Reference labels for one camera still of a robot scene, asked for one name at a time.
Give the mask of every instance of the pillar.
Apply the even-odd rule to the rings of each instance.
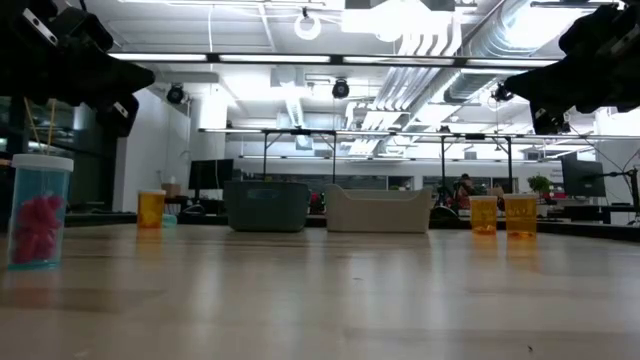
[[[200,128],[225,129],[227,127],[227,97],[217,88],[211,94],[191,103],[191,137],[189,151],[191,160],[217,160],[225,158],[224,133],[203,133]],[[221,190],[201,190],[201,195],[210,199],[222,199]]]

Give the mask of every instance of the wall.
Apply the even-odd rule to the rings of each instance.
[[[250,173],[262,173],[262,160],[260,159],[236,159],[234,167]],[[520,192],[529,191],[527,178],[533,175],[543,175],[558,181],[557,172],[560,164],[513,164],[513,176],[519,178]],[[472,177],[507,177],[506,163],[500,164],[473,164],[451,163],[446,164],[447,176],[460,176],[468,173]],[[330,160],[285,160],[268,159],[267,173],[273,174],[331,174],[332,163]],[[404,161],[399,163],[389,162],[336,162],[336,174],[339,175],[387,175],[387,176],[413,176],[414,186],[419,189],[422,186],[423,176],[440,176],[440,163],[421,161]]]
[[[637,121],[637,116],[637,110],[627,114],[610,116],[607,109],[600,109],[596,112],[594,127],[596,133],[600,135],[640,135],[640,124]],[[605,173],[620,172],[620,168],[625,170],[630,170],[634,167],[640,168],[640,157],[638,157],[640,141],[601,141],[595,145],[604,154],[603,156],[598,153],[596,156],[598,161],[602,162]],[[607,202],[633,203],[629,186],[622,176],[605,178],[605,187],[607,188]],[[631,213],[614,213],[611,214],[611,223],[625,225],[630,220],[633,220],[633,217]]]
[[[172,176],[182,189],[188,186],[189,118],[148,90],[135,96],[140,109],[131,134],[118,139],[115,211],[136,212],[138,191],[159,189]]]
[[[220,116],[220,112],[215,112],[215,114],[212,115],[210,109],[207,110],[207,106],[204,102],[205,100],[197,99],[191,102],[191,136],[189,139],[188,158],[192,161],[217,160],[225,158],[226,135],[223,133],[202,133],[198,131],[200,127],[207,126],[206,123],[210,117]],[[220,125],[220,119],[215,120],[215,123]],[[191,197],[195,196],[195,191],[188,190],[186,187],[184,189],[184,194]],[[206,196],[209,199],[222,199],[222,190],[201,190],[200,194],[201,196]]]

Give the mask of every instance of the security camera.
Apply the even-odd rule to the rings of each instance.
[[[349,85],[347,85],[347,80],[336,80],[336,84],[333,85],[333,91],[331,93],[335,99],[344,99],[349,96]]]
[[[167,92],[167,101],[174,105],[184,104],[189,101],[189,95],[184,91],[183,84],[171,84]]]

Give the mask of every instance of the table surface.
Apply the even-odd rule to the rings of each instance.
[[[628,243],[548,234],[474,239],[452,230],[65,231],[58,269],[2,273],[3,359],[640,353],[640,247]]]

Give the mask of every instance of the metal frame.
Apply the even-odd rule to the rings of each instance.
[[[219,133],[237,133],[239,129],[200,129],[200,132],[219,132]],[[337,159],[337,146],[338,146],[338,136],[339,135],[343,135],[343,134],[348,134],[350,133],[349,131],[340,131],[340,130],[320,130],[320,129],[261,129],[261,130],[252,130],[250,132],[261,132],[264,134],[264,154],[262,155],[262,178],[263,181],[266,180],[267,178],[267,150],[269,149],[269,147],[271,147],[271,145],[273,145],[273,143],[275,143],[283,134],[290,134],[290,135],[305,135],[305,136],[311,136],[311,135],[320,135],[320,137],[322,138],[322,140],[327,143],[327,145],[329,145],[329,147],[333,150],[333,156],[331,158],[324,158],[326,160],[331,159],[332,160],[332,166],[333,166],[333,174],[332,174],[332,179],[333,179],[333,183],[336,183],[336,159]],[[278,136],[272,140],[271,142],[268,141],[268,137],[269,134],[278,134]],[[449,137],[453,137],[456,139],[456,142],[458,139],[461,138],[465,138],[465,139],[469,139],[469,140],[481,140],[481,139],[493,139],[493,141],[504,151],[507,153],[508,159],[507,159],[507,166],[508,166],[508,171],[509,171],[509,175],[508,175],[508,181],[509,181],[509,190],[510,192],[513,192],[513,157],[512,157],[512,148],[511,148],[511,144],[512,144],[512,136],[514,136],[514,134],[505,134],[505,135],[498,135],[498,134],[450,134],[450,133],[422,133],[422,134],[416,134],[416,133],[412,133],[413,136],[419,136],[419,137],[426,137],[426,136],[437,136],[440,137],[440,146],[441,146],[441,156],[440,156],[440,163],[441,163],[441,171],[442,171],[442,185],[444,186],[445,184],[445,178],[446,178],[446,164],[445,164],[445,154],[447,152],[447,150],[449,149],[449,147],[451,147],[451,145],[453,145],[453,143],[449,144],[449,147],[445,147],[445,140]],[[333,136],[333,146],[327,141],[327,139],[324,137],[324,135],[329,135],[329,136]],[[573,136],[567,136],[567,135],[553,135],[553,136],[539,136],[539,135],[515,135],[518,138],[534,138],[534,139],[540,139],[540,138],[553,138],[553,139],[557,139],[557,138],[575,138]],[[578,138],[581,139],[586,139],[586,138],[595,138],[595,139],[602,139],[602,138],[609,138],[607,136],[588,136],[588,135],[580,135],[578,136]],[[626,139],[633,139],[634,137],[632,136],[628,136],[625,137]],[[504,146],[502,146],[500,143],[498,143],[497,139],[505,139],[507,142],[507,148],[505,149]],[[287,156],[280,156],[280,159],[287,159]],[[354,158],[354,160],[373,160],[373,158],[371,157],[367,157],[367,158]],[[411,158],[411,159],[406,159],[406,160],[412,160],[412,161],[416,161],[418,159],[416,158]]]
[[[244,64],[244,65],[328,65],[328,66],[410,66],[455,69],[531,70],[551,65],[559,58],[487,58],[468,56],[336,55],[282,53],[214,52],[119,52],[120,60],[141,64]]]

